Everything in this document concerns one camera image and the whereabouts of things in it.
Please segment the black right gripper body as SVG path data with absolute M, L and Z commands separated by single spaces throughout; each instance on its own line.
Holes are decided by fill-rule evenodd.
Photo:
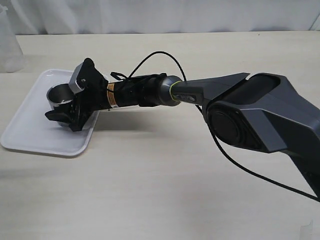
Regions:
M 83 60 L 77 79 L 81 79 L 82 84 L 85 84 L 85 88 L 75 95 L 75 119 L 70 125 L 72 131 L 81 131 L 85 123 L 96 111 L 136 106 L 138 104 L 133 82 L 126 82 L 125 77 L 119 73 L 113 72 L 112 74 L 114 77 L 118 77 L 118 81 L 108 82 L 96 69 L 95 63 L 91 58 Z

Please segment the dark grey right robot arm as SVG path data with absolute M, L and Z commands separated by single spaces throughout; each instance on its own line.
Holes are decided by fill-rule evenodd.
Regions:
M 86 58 L 68 83 L 47 92 L 50 121 L 83 129 L 100 110 L 129 106 L 196 106 L 217 145 L 288 155 L 320 199 L 320 110 L 300 96 L 283 75 L 242 72 L 186 80 L 166 73 L 125 76 L 112 72 L 108 80 Z

